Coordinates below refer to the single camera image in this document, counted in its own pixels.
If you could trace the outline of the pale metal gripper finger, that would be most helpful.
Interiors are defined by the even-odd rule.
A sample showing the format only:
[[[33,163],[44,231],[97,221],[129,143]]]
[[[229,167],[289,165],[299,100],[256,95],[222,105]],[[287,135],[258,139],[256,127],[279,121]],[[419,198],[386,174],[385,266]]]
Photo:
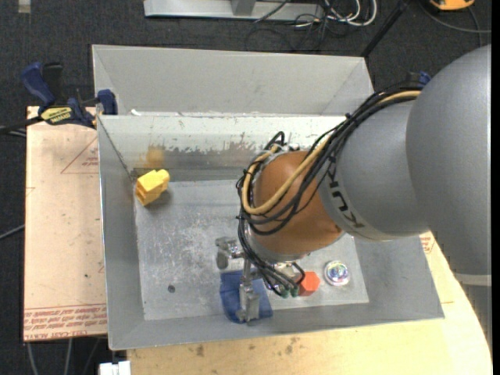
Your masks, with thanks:
[[[239,284],[239,302],[241,308],[237,311],[237,319],[250,322],[259,318],[259,294],[252,286],[252,264],[245,262]]]
[[[219,237],[215,241],[217,247],[216,265],[219,270],[226,270],[232,259],[242,257],[237,241],[230,237]]]

